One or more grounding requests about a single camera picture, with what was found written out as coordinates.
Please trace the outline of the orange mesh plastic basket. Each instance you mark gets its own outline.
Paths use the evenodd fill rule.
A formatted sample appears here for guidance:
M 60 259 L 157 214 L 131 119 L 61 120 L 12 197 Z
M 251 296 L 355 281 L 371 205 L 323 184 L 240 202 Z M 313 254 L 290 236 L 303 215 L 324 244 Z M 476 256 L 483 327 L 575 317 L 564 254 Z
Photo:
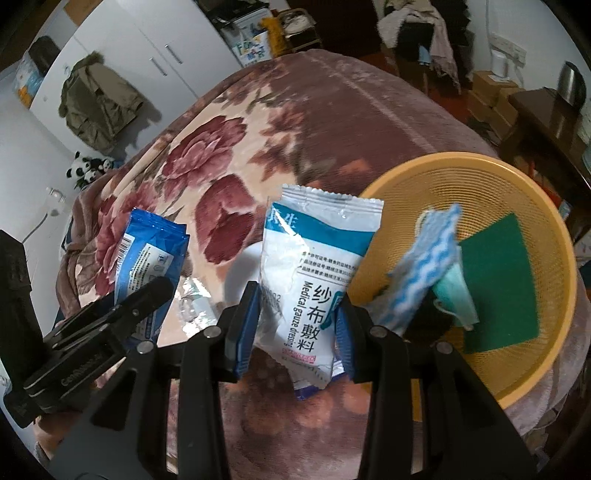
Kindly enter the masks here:
M 408 161 L 383 174 L 362 195 L 382 199 L 385 206 L 381 229 L 349 285 L 356 305 L 370 302 L 387 285 L 388 272 L 414 243 L 423 211 L 460 204 L 460 239 L 509 214 L 517 217 L 533 272 L 540 333 L 534 340 L 465 358 L 502 408 L 524 398 L 558 357 L 577 299 L 571 237 L 550 198 L 515 167 L 469 152 Z

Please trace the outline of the olive green hanging jacket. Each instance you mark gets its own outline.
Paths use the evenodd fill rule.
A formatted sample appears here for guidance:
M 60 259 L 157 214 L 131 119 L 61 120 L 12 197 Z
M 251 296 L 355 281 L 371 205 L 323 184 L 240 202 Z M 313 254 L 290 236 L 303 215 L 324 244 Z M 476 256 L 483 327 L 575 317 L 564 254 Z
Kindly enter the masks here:
M 104 64 L 99 52 L 93 51 L 72 67 L 64 81 L 58 114 L 83 143 L 108 155 L 145 101 L 135 87 Z

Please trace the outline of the colourful printed shopping bag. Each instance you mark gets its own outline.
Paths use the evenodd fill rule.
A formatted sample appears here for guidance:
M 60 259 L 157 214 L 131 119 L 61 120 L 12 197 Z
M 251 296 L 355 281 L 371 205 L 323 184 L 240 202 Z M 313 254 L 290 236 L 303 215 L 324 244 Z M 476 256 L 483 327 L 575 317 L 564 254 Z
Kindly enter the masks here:
M 225 29 L 226 40 L 242 67 L 273 59 L 269 33 L 263 27 L 263 20 L 249 24 L 232 23 Z

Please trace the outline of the clear plastic bag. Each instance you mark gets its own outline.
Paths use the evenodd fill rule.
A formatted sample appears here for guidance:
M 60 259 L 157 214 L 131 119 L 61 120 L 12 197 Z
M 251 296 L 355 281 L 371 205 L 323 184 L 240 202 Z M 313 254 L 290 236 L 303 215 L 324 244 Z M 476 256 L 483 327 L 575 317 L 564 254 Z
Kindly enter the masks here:
M 181 330 L 188 338 L 217 324 L 218 314 L 211 294 L 198 279 L 182 276 L 175 301 Z

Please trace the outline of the dark scouring pad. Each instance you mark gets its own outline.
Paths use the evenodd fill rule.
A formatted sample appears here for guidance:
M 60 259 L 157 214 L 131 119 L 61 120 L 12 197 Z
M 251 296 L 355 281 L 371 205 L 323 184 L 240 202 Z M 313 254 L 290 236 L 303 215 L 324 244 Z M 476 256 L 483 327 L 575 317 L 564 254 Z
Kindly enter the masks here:
M 484 353 L 534 340 L 539 320 L 528 251 L 515 214 L 460 242 L 464 279 L 479 322 L 464 351 Z

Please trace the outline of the blue wet wipes packet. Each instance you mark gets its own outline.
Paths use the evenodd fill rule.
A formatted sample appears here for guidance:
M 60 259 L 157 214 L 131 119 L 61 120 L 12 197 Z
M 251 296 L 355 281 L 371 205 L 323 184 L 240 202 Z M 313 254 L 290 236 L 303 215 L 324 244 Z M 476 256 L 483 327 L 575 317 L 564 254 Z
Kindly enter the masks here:
M 190 234 L 154 213 L 134 208 L 117 253 L 114 299 L 125 299 L 156 277 L 167 278 L 176 290 Z

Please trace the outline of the white medical gauze packet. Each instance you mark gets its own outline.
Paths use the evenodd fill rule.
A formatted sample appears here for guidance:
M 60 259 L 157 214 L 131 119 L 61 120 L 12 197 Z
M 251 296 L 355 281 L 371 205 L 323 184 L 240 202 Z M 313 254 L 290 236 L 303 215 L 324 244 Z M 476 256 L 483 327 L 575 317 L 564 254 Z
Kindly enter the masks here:
M 384 203 L 300 185 L 270 202 L 256 346 L 318 389 L 332 381 L 335 311 L 381 227 Z

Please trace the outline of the dark wooden side table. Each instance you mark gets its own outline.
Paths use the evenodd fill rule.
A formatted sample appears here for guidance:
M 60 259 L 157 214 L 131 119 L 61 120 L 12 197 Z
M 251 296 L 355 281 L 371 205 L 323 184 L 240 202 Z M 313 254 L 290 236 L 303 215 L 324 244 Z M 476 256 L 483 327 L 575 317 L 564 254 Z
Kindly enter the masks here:
M 565 200 L 590 200 L 590 173 L 582 161 L 586 145 L 577 135 L 579 114 L 555 91 L 543 88 L 520 91 L 508 98 L 517 120 L 499 145 L 499 157 L 514 163 L 522 156 Z

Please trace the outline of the floral plush blanket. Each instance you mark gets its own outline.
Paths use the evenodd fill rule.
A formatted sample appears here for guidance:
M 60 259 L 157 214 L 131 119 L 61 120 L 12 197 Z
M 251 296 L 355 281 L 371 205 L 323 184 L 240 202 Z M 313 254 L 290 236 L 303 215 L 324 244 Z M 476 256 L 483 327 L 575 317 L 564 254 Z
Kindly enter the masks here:
M 489 145 L 404 80 L 322 50 L 231 75 L 123 167 L 76 199 L 56 281 L 70 316 L 109 293 L 135 208 L 187 225 L 184 270 L 222 302 L 228 269 L 262 237 L 263 201 L 295 182 L 359 194 L 388 170 Z M 287 371 L 256 352 L 252 371 L 221 392 L 236 479 L 345 479 L 359 465 L 369 396 L 339 380 L 297 400 Z

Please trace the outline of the stainless steel electric kettle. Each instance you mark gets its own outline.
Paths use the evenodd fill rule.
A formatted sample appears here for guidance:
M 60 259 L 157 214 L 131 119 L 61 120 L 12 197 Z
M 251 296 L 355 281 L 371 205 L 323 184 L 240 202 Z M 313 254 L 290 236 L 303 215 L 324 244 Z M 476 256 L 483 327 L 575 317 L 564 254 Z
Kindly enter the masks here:
M 565 61 L 561 69 L 558 87 L 558 95 L 573 109 L 579 112 L 586 101 L 586 84 L 578 67 Z

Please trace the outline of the white wardrobe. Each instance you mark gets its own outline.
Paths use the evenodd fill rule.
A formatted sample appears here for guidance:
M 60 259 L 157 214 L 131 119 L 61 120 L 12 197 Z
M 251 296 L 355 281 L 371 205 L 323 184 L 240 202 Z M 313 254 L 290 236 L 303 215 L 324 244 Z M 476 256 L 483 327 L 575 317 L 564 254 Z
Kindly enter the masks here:
M 58 114 L 61 89 L 76 62 L 97 52 L 107 67 L 147 100 L 119 136 L 129 159 L 197 99 L 240 70 L 221 35 L 193 1 L 103 1 L 61 52 L 37 92 L 31 113 L 71 152 L 93 155 Z

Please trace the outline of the blue surgical face mask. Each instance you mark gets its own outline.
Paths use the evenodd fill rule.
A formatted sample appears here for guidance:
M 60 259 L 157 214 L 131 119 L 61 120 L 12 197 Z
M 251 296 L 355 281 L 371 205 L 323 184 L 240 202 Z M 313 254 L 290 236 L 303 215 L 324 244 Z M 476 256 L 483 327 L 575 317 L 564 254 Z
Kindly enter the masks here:
M 445 275 L 432 287 L 435 307 L 451 315 L 454 324 L 465 331 L 473 331 L 479 323 L 478 313 L 464 278 L 460 263 L 452 265 Z

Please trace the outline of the panda plush toy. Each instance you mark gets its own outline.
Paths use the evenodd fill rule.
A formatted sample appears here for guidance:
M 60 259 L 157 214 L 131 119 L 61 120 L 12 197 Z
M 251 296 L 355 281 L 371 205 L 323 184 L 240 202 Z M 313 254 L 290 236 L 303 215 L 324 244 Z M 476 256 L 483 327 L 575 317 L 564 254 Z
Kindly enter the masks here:
M 74 181 L 76 189 L 84 190 L 114 166 L 115 163 L 110 158 L 84 157 L 77 151 L 66 171 L 66 178 Z

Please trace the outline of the chair piled with clothes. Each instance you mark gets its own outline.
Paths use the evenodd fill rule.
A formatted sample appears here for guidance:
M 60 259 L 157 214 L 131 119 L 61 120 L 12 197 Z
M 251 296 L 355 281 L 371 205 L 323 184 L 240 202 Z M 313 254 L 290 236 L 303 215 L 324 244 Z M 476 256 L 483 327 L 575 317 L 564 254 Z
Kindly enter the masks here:
M 377 29 L 388 49 L 447 77 L 460 91 L 467 10 L 465 1 L 384 1 Z

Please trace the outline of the white wall power strip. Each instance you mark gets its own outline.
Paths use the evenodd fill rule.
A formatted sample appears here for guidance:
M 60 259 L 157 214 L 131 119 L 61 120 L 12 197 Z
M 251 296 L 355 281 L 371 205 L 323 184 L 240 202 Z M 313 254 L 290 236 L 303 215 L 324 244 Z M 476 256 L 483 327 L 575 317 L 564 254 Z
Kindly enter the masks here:
M 496 33 L 490 34 L 489 43 L 493 49 L 503 52 L 508 58 L 515 61 L 518 66 L 525 65 L 527 52 L 521 46 Z

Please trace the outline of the cardboard boxes stack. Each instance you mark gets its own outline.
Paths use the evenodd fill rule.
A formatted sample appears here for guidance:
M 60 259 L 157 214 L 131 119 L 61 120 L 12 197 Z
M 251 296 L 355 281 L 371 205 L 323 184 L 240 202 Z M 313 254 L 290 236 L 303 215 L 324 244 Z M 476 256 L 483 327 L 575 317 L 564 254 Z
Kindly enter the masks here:
M 475 71 L 472 89 L 468 93 L 468 112 L 503 140 L 518 119 L 510 97 L 523 91 L 513 80 L 498 77 L 492 71 Z

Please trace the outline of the blue white wavy cloth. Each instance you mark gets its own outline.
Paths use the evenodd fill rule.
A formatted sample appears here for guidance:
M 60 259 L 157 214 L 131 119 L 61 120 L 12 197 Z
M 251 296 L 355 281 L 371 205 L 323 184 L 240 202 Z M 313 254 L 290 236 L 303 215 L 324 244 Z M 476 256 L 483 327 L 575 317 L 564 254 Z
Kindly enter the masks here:
M 462 207 L 427 209 L 415 223 L 412 247 L 388 273 L 390 284 L 367 305 L 376 325 L 403 335 L 428 291 L 460 260 L 457 227 Z

